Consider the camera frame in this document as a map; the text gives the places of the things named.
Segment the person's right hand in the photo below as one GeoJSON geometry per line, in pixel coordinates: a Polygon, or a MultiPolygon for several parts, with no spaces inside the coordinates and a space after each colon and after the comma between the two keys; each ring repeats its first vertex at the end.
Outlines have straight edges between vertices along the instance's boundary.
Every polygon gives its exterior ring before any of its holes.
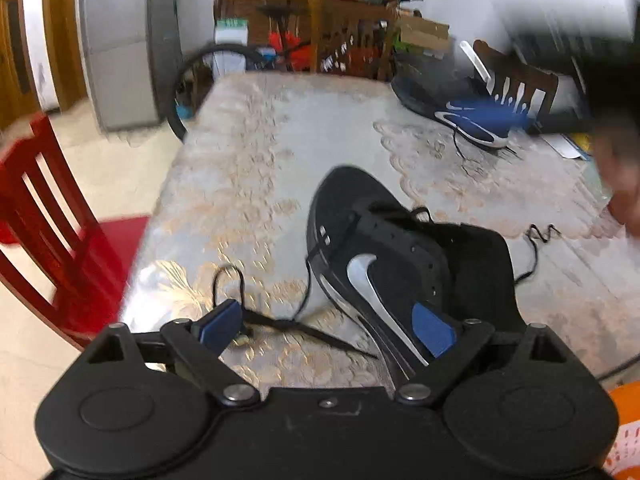
{"type": "Polygon", "coordinates": [[[593,155],[612,196],[608,210],[639,238],[639,128],[630,116],[609,114],[594,122],[593,155]]]}

